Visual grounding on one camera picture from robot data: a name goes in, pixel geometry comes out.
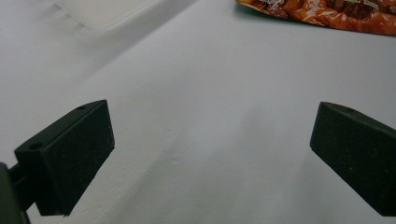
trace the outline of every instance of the snack bag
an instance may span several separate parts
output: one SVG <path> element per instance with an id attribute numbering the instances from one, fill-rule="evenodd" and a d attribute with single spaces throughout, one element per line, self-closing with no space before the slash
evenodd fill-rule
<path id="1" fill-rule="evenodd" d="M 396 0 L 236 0 L 265 14 L 340 30 L 396 35 Z"/>

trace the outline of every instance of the black object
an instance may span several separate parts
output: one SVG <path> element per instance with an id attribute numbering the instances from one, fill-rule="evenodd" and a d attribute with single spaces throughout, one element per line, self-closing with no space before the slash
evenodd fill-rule
<path id="1" fill-rule="evenodd" d="M 15 150 L 19 163 L 0 176 L 14 188 L 1 197 L 12 201 L 14 191 L 22 212 L 36 203 L 42 216 L 68 216 L 113 148 L 106 100 L 82 105 Z"/>
<path id="2" fill-rule="evenodd" d="M 396 131 L 359 111 L 320 103 L 310 146 L 380 215 L 396 216 Z"/>

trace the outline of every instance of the plastic packaging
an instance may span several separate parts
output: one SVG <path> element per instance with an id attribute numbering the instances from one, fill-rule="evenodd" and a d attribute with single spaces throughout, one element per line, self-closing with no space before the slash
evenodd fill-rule
<path id="1" fill-rule="evenodd" d="M 53 0 L 72 18 L 95 30 L 111 29 L 156 0 Z"/>
<path id="2" fill-rule="evenodd" d="M 340 30 L 396 35 L 396 0 L 236 0 L 268 15 Z"/>

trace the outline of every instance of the white plastic container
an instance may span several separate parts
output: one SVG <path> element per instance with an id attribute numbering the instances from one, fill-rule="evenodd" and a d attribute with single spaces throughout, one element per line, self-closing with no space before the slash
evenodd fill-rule
<path id="1" fill-rule="evenodd" d="M 95 30 L 111 29 L 157 0 L 53 0 L 76 21 Z"/>

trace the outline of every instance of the white table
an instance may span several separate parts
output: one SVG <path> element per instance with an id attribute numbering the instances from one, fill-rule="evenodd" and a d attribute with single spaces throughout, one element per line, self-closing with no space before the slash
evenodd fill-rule
<path id="1" fill-rule="evenodd" d="M 48 0 L 0 7 L 0 156 L 107 99 L 116 148 L 70 217 L 35 223 L 396 223 L 309 147 L 318 104 L 396 127 L 394 36 L 159 0 L 109 32 Z"/>

